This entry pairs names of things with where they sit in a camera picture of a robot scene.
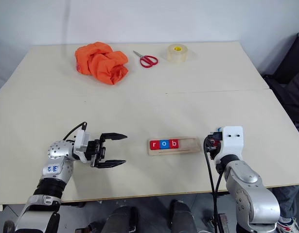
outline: red scissors handle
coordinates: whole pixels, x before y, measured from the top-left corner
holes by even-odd
[[[142,67],[149,68],[158,64],[158,59],[153,56],[145,55],[141,57],[140,64]]]

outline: orange cloth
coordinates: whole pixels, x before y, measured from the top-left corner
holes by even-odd
[[[92,74],[103,83],[114,85],[127,74],[123,65],[128,62],[127,56],[115,51],[102,42],[95,42],[80,47],[75,52],[76,69],[82,74]]]

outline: shoe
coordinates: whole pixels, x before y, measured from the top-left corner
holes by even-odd
[[[279,233],[299,233],[299,226],[297,225],[296,218],[293,218],[289,223],[277,223],[277,232]]]

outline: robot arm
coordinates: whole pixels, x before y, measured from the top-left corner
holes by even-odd
[[[127,138],[125,135],[103,133],[100,139],[89,141],[89,133],[85,132],[87,123],[83,122],[79,126],[82,126],[82,129],[78,130],[75,141],[61,140],[49,146],[48,161],[42,169],[37,189],[28,198],[16,223],[5,222],[4,233],[57,232],[60,219],[57,212],[61,205],[65,186],[72,175],[74,161],[80,160],[83,163],[90,163],[91,167],[97,168],[114,167],[125,163],[125,160],[100,162],[105,157],[106,149],[103,147],[105,140],[120,140]]]
[[[236,201],[238,224],[248,232],[267,233],[276,229],[280,208],[262,179],[242,160],[243,129],[227,126],[208,136],[208,147],[216,170],[224,173],[226,187]]]

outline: blue letter block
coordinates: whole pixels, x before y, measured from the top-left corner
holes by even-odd
[[[168,149],[170,148],[169,140],[160,140],[160,149]]]

